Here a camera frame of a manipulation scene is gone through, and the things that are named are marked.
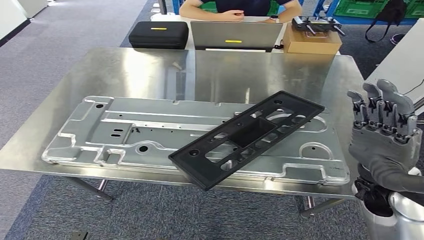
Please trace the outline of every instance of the cardboard box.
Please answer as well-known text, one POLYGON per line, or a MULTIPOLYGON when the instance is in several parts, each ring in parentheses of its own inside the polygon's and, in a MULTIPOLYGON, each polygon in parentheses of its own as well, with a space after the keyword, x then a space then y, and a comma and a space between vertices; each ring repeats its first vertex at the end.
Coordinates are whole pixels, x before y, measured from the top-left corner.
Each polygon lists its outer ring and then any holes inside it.
POLYGON ((342 45, 339 34, 329 31, 326 37, 307 36, 303 31, 294 29, 291 23, 287 24, 282 44, 285 53, 298 54, 330 54, 335 55, 342 45))

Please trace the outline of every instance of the stainless steel tabletop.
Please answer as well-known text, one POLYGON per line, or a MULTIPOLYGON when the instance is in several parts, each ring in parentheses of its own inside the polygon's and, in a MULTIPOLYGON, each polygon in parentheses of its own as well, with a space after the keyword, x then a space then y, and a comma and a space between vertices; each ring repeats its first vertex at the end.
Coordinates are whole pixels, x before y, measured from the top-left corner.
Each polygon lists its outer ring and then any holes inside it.
MULTIPOLYGON (((41 154, 87 96, 258 103, 285 90, 330 111, 350 177, 355 179, 357 163, 347 151, 353 113, 346 91, 362 92, 363 81, 352 57, 344 55, 95 48, 72 68, 3 147, 0 169, 187 185, 182 175, 48 164, 41 154)), ((351 185, 228 178, 219 188, 353 199, 351 185)))

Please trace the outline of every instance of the wristwatch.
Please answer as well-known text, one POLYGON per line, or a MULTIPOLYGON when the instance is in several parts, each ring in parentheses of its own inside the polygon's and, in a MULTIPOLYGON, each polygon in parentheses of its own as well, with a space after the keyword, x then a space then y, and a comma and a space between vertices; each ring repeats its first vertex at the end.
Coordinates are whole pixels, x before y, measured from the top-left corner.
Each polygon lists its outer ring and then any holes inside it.
POLYGON ((280 19, 277 15, 271 15, 271 16, 269 16, 269 19, 275 21, 275 23, 277 23, 277 24, 280 23, 280 19))

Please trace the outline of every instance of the black bag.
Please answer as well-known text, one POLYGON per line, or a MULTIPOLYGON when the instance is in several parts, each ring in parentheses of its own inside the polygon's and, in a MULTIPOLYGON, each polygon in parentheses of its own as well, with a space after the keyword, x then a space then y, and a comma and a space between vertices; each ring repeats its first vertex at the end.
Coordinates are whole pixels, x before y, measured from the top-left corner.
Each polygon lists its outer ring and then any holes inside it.
POLYGON ((189 27, 184 21, 141 21, 129 34, 133 48, 185 49, 189 27))
POLYGON ((383 10, 375 17, 374 21, 371 23, 369 28, 365 32, 365 39, 370 43, 380 42, 389 31, 392 23, 395 23, 397 26, 401 23, 401 21, 405 17, 405 13, 407 11, 407 4, 404 0, 389 0, 388 3, 384 6, 383 10), (380 40, 374 41, 368 39, 368 31, 374 27, 377 21, 387 22, 387 28, 385 29, 384 35, 380 40))

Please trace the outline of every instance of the laptop lid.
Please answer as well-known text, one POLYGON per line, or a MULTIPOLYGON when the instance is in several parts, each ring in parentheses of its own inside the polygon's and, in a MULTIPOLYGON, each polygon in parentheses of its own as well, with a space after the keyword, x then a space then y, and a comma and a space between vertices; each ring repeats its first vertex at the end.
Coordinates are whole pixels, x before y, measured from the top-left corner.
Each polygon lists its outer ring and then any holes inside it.
POLYGON ((191 21, 196 50, 249 49, 270 52, 282 23, 191 21))

